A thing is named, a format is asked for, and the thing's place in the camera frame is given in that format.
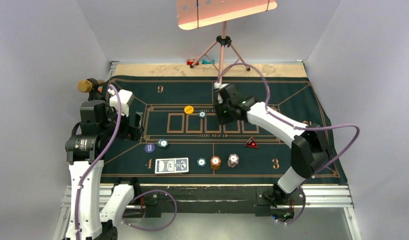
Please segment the green blue poker chip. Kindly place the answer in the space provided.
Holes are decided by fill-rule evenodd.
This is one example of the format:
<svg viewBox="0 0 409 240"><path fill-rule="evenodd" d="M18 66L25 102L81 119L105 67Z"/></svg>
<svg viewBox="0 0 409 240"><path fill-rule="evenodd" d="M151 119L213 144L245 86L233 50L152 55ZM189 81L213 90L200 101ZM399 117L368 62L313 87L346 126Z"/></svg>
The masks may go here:
<svg viewBox="0 0 409 240"><path fill-rule="evenodd" d="M204 118L207 116L207 114L206 114L205 111L200 111L200 112L198 113L198 116L199 116L200 118L204 119Z"/></svg>
<svg viewBox="0 0 409 240"><path fill-rule="evenodd" d="M166 148L169 145L169 142L166 139L161 138L158 140L157 145L161 148Z"/></svg>
<svg viewBox="0 0 409 240"><path fill-rule="evenodd" d="M199 158L197 161L196 161L196 163L197 163L197 165L199 166L199 167L205 167L206 166L206 164L207 164L207 161L206 161L206 159L205 158Z"/></svg>

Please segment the white blue chip stack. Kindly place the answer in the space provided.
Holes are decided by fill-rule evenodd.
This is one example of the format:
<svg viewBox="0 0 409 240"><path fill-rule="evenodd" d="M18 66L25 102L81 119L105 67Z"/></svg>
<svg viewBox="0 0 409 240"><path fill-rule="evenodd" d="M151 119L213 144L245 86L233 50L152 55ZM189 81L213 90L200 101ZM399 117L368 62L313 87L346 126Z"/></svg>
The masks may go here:
<svg viewBox="0 0 409 240"><path fill-rule="evenodd" d="M227 164L229 167L234 168L239 163L239 156L237 154L230 154L227 160Z"/></svg>

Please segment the orange poker chip stack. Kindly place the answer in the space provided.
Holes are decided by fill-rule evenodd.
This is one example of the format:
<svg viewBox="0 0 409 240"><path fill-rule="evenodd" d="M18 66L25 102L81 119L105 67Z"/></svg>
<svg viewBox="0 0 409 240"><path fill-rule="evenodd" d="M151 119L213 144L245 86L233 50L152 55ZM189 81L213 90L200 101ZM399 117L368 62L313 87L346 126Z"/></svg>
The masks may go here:
<svg viewBox="0 0 409 240"><path fill-rule="evenodd" d="M218 156L213 156L210 159L210 166L215 171L220 169L221 163L222 163L222 161Z"/></svg>

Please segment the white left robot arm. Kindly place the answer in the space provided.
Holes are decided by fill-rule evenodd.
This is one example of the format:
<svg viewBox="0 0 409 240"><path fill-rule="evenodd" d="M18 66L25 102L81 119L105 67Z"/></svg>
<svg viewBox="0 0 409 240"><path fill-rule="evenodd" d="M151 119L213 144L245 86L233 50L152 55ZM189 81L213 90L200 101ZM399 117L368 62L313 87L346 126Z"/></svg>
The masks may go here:
<svg viewBox="0 0 409 240"><path fill-rule="evenodd" d="M123 223L128 206L142 197L136 177L120 177L111 195L100 208L100 183L104 154L115 138L139 140L142 114L130 126L130 100L90 100L80 107L81 120L75 124L65 144L66 160L71 177L71 209L65 240L116 240L117 227Z"/></svg>

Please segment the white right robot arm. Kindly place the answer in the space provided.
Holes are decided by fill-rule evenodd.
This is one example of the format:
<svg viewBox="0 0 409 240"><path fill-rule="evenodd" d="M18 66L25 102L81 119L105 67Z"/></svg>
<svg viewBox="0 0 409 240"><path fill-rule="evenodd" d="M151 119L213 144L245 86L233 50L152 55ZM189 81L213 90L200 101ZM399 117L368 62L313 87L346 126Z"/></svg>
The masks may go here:
<svg viewBox="0 0 409 240"><path fill-rule="evenodd" d="M240 94L233 84L215 82L213 88L218 94L213 107L220 125L243 121L266 130L290 148L290 167L273 187L278 203L290 200L297 187L328 163L329 146L318 124L297 122L253 96Z"/></svg>

